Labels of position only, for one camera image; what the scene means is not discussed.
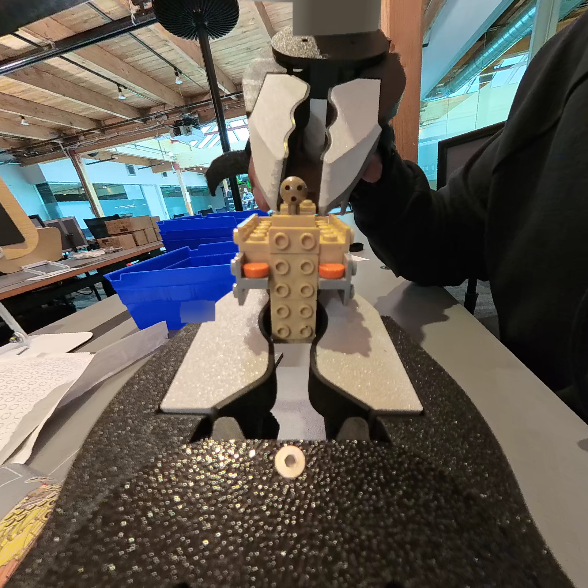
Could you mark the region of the grey instruction booklet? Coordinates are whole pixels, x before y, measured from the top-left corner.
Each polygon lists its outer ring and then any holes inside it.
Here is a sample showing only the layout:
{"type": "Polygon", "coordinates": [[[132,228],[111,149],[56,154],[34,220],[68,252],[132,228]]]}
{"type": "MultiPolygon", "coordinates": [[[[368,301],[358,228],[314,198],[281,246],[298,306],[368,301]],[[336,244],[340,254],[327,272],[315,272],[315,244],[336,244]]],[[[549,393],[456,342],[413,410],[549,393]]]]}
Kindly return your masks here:
{"type": "Polygon", "coordinates": [[[62,484],[26,465],[1,466],[1,587],[36,543],[62,484]]]}

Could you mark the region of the tan and orange brick model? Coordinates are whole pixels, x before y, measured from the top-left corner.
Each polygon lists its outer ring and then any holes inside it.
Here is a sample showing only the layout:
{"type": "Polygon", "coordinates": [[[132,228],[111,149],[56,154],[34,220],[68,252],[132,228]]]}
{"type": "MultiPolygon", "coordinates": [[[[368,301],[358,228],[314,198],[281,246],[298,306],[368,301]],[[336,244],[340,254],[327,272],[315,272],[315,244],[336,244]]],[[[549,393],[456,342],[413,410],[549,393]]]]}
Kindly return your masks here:
{"type": "Polygon", "coordinates": [[[353,298],[354,232],[336,215],[320,216],[297,177],[280,186],[282,204],[270,217],[253,214],[233,230],[238,253],[231,261],[233,294],[244,305],[254,289],[269,295],[273,340],[310,343],[316,337],[318,296],[334,290],[353,298]]]}

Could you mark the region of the clear acrylic stand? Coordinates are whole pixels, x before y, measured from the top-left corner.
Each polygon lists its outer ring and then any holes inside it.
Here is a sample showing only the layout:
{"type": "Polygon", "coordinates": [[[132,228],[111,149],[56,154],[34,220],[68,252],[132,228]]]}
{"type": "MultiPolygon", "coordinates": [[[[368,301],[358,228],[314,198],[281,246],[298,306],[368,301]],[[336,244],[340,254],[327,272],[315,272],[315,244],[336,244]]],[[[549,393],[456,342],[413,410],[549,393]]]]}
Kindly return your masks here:
{"type": "Polygon", "coordinates": [[[71,267],[64,263],[40,261],[22,266],[21,270],[27,275],[27,281],[40,281],[71,271],[71,267]]]}

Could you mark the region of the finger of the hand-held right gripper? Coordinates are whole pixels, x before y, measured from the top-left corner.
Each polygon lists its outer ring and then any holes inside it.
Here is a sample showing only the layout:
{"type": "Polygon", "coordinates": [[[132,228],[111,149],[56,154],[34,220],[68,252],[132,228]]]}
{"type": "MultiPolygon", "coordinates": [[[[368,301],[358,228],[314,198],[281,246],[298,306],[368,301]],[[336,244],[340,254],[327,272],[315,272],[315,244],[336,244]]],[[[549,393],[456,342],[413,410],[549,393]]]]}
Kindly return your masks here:
{"type": "Polygon", "coordinates": [[[256,184],[271,210],[277,210],[296,128],[295,111],[309,96],[309,84],[293,75],[268,73],[248,117],[256,184]]]}
{"type": "Polygon", "coordinates": [[[333,87],[328,101],[335,118],[327,128],[322,155],[319,214],[326,215],[349,200],[378,145],[379,79],[355,79],[333,87]]]}

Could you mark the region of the blue plastic bin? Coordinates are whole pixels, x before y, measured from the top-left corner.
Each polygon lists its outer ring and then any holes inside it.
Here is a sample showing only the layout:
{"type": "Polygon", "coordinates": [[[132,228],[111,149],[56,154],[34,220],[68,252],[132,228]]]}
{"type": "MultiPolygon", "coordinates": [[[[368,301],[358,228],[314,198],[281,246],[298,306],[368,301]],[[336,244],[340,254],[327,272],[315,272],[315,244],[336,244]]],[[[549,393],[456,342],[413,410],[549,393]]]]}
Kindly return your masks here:
{"type": "Polygon", "coordinates": [[[232,291],[232,242],[183,247],[106,275],[140,329],[169,330],[215,320],[215,304],[232,291]]]}

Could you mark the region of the black pole with ribbed disc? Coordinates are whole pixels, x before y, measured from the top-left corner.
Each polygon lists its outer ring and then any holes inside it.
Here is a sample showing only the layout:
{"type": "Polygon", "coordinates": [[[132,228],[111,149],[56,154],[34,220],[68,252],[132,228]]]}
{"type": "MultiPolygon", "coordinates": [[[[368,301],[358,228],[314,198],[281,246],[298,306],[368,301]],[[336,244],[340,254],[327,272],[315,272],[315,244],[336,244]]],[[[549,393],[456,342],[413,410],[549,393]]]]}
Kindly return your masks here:
{"type": "Polygon", "coordinates": [[[210,39],[230,33],[238,23],[238,1],[152,1],[158,23],[176,38],[198,41],[209,84],[220,143],[224,154],[231,152],[224,109],[219,93],[210,39]]]}

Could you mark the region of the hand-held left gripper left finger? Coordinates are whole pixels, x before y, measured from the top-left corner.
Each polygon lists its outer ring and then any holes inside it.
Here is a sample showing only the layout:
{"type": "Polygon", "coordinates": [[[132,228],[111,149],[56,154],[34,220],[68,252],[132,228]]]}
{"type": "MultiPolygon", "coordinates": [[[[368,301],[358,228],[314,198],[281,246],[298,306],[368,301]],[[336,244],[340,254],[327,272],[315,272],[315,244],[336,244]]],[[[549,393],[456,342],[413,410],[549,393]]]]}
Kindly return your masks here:
{"type": "Polygon", "coordinates": [[[265,290],[253,290],[239,305],[227,294],[215,305],[215,320],[202,323],[160,404],[164,413],[212,414],[228,406],[271,373],[273,347],[262,332],[265,290]]]}

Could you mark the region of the tan cardboard piece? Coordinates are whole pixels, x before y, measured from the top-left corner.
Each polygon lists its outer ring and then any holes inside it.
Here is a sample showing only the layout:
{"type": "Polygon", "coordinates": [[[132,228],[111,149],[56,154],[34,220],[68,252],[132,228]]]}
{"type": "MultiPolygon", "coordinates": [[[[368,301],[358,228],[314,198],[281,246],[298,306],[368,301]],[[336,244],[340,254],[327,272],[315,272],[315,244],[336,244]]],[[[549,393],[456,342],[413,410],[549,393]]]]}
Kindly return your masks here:
{"type": "Polygon", "coordinates": [[[61,256],[59,230],[36,228],[1,180],[1,273],[15,273],[35,262],[55,262],[61,256]]]}

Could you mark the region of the grey paper sheet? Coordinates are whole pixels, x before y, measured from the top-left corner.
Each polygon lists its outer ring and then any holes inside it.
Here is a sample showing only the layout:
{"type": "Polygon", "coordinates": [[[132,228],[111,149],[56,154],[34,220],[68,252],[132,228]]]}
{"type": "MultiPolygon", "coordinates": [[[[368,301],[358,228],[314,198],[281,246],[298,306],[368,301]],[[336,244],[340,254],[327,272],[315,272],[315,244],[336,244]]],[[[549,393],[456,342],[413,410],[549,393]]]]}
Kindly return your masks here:
{"type": "Polygon", "coordinates": [[[65,406],[105,379],[150,355],[167,342],[168,333],[166,321],[162,321],[99,350],[56,407],[65,406]]]}

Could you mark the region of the ceiling projector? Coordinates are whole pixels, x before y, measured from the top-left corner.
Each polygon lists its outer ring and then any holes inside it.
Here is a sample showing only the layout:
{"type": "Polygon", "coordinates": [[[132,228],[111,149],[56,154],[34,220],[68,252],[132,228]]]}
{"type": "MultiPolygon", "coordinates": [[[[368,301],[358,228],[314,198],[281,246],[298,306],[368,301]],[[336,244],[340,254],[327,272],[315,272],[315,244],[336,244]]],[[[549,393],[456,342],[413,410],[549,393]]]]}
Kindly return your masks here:
{"type": "Polygon", "coordinates": [[[184,116],[173,122],[170,137],[172,140],[189,143],[190,141],[201,141],[205,136],[198,117],[184,116]]]}

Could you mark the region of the plain white paper sheet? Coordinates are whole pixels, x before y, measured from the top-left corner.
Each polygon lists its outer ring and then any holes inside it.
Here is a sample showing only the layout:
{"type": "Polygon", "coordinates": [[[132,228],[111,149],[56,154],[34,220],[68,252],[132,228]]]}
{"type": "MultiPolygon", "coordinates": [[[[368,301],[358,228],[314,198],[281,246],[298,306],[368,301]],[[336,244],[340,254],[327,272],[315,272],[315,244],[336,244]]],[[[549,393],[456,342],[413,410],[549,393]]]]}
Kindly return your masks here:
{"type": "Polygon", "coordinates": [[[2,346],[1,360],[9,357],[36,357],[43,354],[71,352],[88,342],[92,336],[91,332],[30,335],[26,342],[8,343],[2,346]]]}

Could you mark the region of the grey desk monitor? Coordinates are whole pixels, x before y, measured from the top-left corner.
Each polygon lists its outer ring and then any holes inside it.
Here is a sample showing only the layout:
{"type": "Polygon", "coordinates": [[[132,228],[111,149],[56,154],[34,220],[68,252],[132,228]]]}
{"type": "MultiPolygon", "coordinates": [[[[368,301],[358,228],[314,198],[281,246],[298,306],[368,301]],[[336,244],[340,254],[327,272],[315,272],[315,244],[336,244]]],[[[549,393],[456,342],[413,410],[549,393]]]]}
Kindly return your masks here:
{"type": "Polygon", "coordinates": [[[63,217],[43,222],[45,227],[57,228],[61,234],[62,251],[77,252],[88,246],[88,241],[79,226],[76,217],[63,217]]]}

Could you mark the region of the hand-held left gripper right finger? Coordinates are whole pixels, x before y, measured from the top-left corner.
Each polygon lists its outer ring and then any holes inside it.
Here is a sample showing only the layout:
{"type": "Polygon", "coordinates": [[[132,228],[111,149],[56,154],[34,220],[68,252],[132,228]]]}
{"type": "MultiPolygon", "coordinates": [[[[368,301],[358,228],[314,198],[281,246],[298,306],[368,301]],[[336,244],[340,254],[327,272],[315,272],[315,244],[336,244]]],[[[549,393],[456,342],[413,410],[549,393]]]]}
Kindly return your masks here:
{"type": "Polygon", "coordinates": [[[423,406],[378,311],[357,295],[344,305],[336,292],[319,295],[321,334],[311,350],[315,375],[369,415],[422,413],[423,406]]]}

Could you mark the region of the stack of cardboard boxes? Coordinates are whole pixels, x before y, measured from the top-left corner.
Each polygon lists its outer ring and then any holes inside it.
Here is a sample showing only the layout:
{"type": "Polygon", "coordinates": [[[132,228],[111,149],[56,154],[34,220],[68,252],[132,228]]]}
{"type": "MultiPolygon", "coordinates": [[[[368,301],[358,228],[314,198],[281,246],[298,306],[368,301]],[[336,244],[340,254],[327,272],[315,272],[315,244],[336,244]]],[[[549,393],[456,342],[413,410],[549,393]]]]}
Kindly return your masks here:
{"type": "Polygon", "coordinates": [[[105,220],[106,234],[98,239],[100,248],[127,250],[161,241],[156,222],[159,217],[125,217],[105,220]]]}

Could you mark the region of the person's right forearm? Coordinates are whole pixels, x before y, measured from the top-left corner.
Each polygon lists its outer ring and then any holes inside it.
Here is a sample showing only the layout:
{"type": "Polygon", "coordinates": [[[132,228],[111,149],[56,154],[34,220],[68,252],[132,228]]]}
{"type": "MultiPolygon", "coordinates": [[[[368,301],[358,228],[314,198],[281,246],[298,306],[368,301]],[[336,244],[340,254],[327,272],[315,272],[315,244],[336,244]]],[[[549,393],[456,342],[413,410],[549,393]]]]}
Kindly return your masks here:
{"type": "Polygon", "coordinates": [[[422,286],[489,281],[486,228],[502,131],[489,138],[440,190],[402,159],[388,125],[350,204],[373,252],[398,277],[422,286]]]}

